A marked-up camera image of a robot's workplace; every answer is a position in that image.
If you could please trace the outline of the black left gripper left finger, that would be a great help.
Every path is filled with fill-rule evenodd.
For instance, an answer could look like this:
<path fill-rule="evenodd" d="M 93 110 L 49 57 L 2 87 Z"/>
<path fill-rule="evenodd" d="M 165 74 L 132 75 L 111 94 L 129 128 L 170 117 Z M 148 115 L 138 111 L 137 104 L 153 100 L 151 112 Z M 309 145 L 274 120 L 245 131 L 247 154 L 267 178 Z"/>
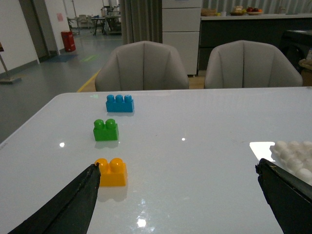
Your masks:
<path fill-rule="evenodd" d="M 98 196 L 99 166 L 92 164 L 11 234 L 85 234 Z"/>

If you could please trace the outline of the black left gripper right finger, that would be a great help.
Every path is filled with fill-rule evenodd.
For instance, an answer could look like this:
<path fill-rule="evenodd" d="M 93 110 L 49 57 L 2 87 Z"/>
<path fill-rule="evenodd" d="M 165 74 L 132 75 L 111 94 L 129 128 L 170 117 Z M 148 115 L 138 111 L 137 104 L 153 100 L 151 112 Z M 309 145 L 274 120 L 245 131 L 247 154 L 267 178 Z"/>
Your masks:
<path fill-rule="evenodd" d="M 312 187 L 262 158 L 255 166 L 258 182 L 285 234 L 312 232 Z"/>

